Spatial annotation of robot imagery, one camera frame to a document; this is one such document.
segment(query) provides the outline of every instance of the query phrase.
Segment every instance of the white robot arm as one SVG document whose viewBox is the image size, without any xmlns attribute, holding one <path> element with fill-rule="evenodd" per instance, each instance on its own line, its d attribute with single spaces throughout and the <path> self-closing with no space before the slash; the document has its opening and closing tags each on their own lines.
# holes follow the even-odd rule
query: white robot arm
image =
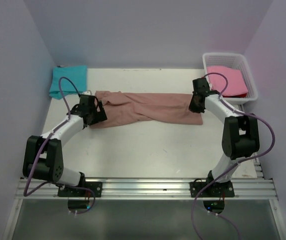
<svg viewBox="0 0 286 240">
<path fill-rule="evenodd" d="M 219 92 L 210 90 L 206 78 L 193 80 L 193 97 L 189 105 L 189 110 L 194 113 L 204 113 L 205 109 L 212 112 L 223 124 L 222 148 L 223 155 L 216 165 L 208 173 L 206 182 L 191 182 L 192 197 L 196 195 L 206 184 L 210 183 L 223 173 L 208 190 L 202 194 L 203 197 L 220 197 L 228 193 L 226 197 L 234 197 L 231 178 L 236 167 L 227 171 L 238 161 L 250 157 L 260 148 L 257 119 L 251 116 L 238 114 L 237 109 L 227 102 L 222 103 L 219 99 Z"/>
<path fill-rule="evenodd" d="M 72 108 L 70 116 L 66 117 L 53 130 L 41 136 L 31 136 L 28 138 L 23 164 L 23 175 L 25 177 L 29 176 L 37 152 L 51 134 L 42 151 L 43 155 L 38 159 L 32 177 L 34 179 L 53 182 L 60 186 L 85 187 L 84 174 L 64 166 L 62 148 L 79 131 L 88 125 L 105 121 L 107 117 L 102 102 L 98 101 L 95 96 L 86 94 L 80 94 L 79 96 L 79 104 L 76 104 Z"/>
</svg>

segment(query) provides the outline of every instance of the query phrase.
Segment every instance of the white table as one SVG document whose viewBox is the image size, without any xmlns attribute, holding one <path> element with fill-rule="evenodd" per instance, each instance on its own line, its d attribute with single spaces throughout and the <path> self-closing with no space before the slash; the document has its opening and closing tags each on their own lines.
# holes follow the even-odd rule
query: white table
<svg viewBox="0 0 286 240">
<path fill-rule="evenodd" d="M 202 69 L 88 69 L 87 87 L 132 93 L 191 94 L 192 80 Z M 77 95 L 66 97 L 70 107 Z M 43 132 L 66 115 L 63 100 L 52 99 Z M 223 124 L 210 112 L 203 125 L 157 121 L 105 129 L 84 129 L 63 148 L 64 165 L 95 178 L 205 178 L 223 151 Z M 235 178 L 256 178 L 252 161 L 236 170 Z"/>
</svg>

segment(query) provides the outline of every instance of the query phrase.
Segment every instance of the pink towel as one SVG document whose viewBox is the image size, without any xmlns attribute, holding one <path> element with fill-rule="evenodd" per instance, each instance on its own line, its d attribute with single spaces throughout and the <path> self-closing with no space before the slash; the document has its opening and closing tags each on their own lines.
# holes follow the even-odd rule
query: pink towel
<svg viewBox="0 0 286 240">
<path fill-rule="evenodd" d="M 91 128 L 109 128 L 150 120 L 171 124 L 203 124 L 199 113 L 188 110 L 191 94 L 97 91 L 95 95 L 102 100 L 107 120 Z"/>
<path fill-rule="evenodd" d="M 231 69 L 225 66 L 209 66 L 207 67 L 207 73 L 220 73 L 227 78 L 228 87 L 223 92 L 224 97 L 245 97 L 248 93 L 242 73 L 238 69 Z M 213 86 L 213 90 L 221 92 L 224 89 L 226 81 L 221 76 L 212 74 L 208 78 Z"/>
</svg>

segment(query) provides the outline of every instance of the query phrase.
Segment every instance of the plastic basket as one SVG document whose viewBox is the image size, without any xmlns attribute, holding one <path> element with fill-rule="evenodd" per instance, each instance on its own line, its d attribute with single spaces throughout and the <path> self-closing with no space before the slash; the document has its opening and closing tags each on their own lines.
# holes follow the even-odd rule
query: plastic basket
<svg viewBox="0 0 286 240">
<path fill-rule="evenodd" d="M 242 72 L 248 93 L 246 97 L 225 97 L 224 99 L 232 105 L 241 105 L 249 101 L 255 101 L 258 98 L 258 92 L 253 80 L 251 71 L 249 70 L 246 58 L 241 54 L 211 52 L 203 54 L 203 63 L 205 73 L 209 66 L 225 66 L 231 69 L 238 69 Z"/>
</svg>

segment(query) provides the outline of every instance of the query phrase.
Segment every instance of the lavender wall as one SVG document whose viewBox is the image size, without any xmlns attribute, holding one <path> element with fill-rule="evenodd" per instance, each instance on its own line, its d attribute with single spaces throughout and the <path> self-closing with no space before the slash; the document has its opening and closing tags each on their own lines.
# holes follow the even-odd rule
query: lavender wall
<svg viewBox="0 0 286 240">
<path fill-rule="evenodd" d="M 246 105 L 268 120 L 276 132 L 276 146 L 262 158 L 265 176 L 275 181 L 286 221 L 286 1 L 274 0 L 245 52 L 259 90 L 259 99 Z M 270 134 L 261 128 L 261 149 Z"/>
<path fill-rule="evenodd" d="M 0 0 L 0 238 L 13 204 L 26 139 L 49 107 L 49 55 L 21 0 Z"/>
<path fill-rule="evenodd" d="M 202 68 L 243 53 L 272 0 L 25 0 L 57 64 Z"/>
</svg>

